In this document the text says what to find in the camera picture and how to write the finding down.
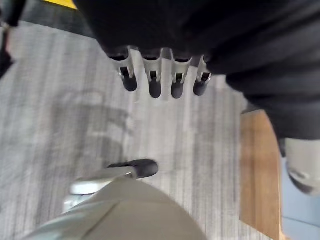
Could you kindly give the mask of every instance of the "black fingertip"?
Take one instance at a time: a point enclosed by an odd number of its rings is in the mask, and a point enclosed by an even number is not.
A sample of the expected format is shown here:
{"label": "black fingertip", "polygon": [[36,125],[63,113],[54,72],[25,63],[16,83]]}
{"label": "black fingertip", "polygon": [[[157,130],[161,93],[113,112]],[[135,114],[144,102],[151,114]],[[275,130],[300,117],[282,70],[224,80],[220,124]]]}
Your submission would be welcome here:
{"label": "black fingertip", "polygon": [[193,92],[195,95],[197,96],[202,96],[206,89],[207,89],[207,82],[203,82],[203,81],[195,81],[194,85],[193,85]]}
{"label": "black fingertip", "polygon": [[122,78],[122,82],[123,82],[124,88],[129,92],[135,91],[138,87],[138,83],[135,75],[133,75],[133,77],[131,78],[130,77]]}
{"label": "black fingertip", "polygon": [[149,93],[154,99],[159,98],[161,95],[161,81],[150,81]]}
{"label": "black fingertip", "polygon": [[171,95],[174,99],[179,99],[184,92],[184,83],[175,82],[171,85]]}

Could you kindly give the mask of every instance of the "wooden surface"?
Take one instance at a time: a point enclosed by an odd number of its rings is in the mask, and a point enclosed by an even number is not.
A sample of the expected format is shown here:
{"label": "wooden surface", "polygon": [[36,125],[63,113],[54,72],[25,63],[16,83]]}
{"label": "wooden surface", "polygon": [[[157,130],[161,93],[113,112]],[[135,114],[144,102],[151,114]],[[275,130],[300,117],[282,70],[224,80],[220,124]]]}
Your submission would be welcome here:
{"label": "wooden surface", "polygon": [[259,232],[282,240],[280,153],[264,111],[241,117],[240,220]]}

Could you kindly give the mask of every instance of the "yellow stripe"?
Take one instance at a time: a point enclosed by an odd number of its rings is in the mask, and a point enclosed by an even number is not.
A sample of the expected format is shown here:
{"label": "yellow stripe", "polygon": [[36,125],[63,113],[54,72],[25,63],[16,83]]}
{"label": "yellow stripe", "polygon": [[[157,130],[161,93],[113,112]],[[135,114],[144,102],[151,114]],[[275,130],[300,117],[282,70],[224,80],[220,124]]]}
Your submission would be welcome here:
{"label": "yellow stripe", "polygon": [[45,0],[46,2],[59,4],[68,8],[77,9],[72,0]]}

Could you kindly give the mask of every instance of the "floor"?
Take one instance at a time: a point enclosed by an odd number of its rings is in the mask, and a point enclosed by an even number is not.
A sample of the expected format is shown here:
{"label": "floor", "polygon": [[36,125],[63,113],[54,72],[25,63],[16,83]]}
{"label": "floor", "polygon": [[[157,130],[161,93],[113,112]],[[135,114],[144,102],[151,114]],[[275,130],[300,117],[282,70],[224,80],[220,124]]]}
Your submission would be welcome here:
{"label": "floor", "polygon": [[170,61],[162,95],[152,99],[140,55],[138,90],[127,92],[92,38],[22,22],[10,43],[16,60],[0,81],[0,235],[17,240],[59,215],[70,183],[110,163],[152,158],[163,190],[210,240],[266,240],[239,219],[242,96],[211,80],[193,95],[170,96]]}

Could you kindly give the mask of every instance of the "striped carpet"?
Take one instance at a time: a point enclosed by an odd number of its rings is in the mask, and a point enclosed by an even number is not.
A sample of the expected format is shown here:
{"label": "striped carpet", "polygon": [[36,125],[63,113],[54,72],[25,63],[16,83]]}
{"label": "striped carpet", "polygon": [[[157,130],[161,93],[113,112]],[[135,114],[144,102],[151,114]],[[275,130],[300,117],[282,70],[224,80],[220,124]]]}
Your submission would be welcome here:
{"label": "striped carpet", "polygon": [[23,22],[10,43],[16,60],[0,81],[0,239],[16,240],[59,215],[70,183],[110,163],[152,158],[145,182],[181,204],[211,240],[265,240],[238,220],[239,129],[245,101],[211,80],[193,95],[152,99],[139,53],[138,90],[124,90],[97,42]]}

